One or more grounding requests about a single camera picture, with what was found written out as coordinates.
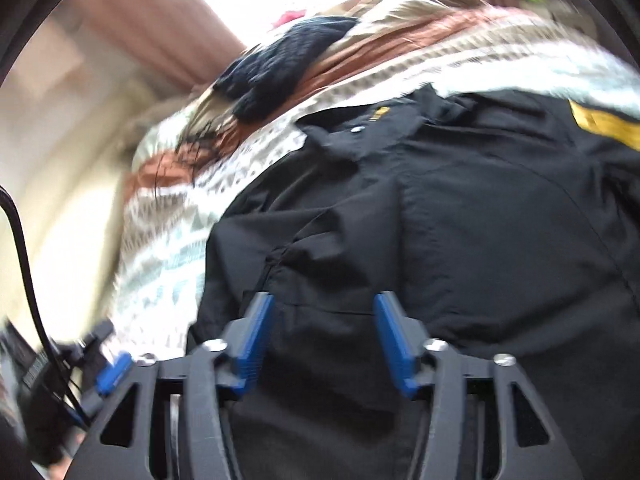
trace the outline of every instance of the yellow label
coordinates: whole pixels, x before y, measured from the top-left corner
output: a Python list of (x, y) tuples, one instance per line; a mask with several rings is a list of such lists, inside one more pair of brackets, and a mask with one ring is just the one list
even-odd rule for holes
[(388, 106), (381, 106), (380, 108), (378, 108), (376, 110), (376, 112), (371, 116), (371, 118), (369, 119), (369, 121), (377, 121), (380, 117), (382, 117), (384, 114), (386, 114), (389, 110), (391, 110), (391, 108), (389, 108)]
[(583, 130), (592, 134), (610, 137), (640, 152), (640, 124), (630, 123), (613, 114), (590, 110), (578, 103), (569, 101), (575, 122)]

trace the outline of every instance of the brown curtain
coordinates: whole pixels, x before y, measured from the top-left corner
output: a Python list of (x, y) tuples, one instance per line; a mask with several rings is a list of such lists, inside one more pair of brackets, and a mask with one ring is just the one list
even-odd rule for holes
[(69, 0), (106, 40), (183, 89), (211, 83), (244, 49), (203, 0)]

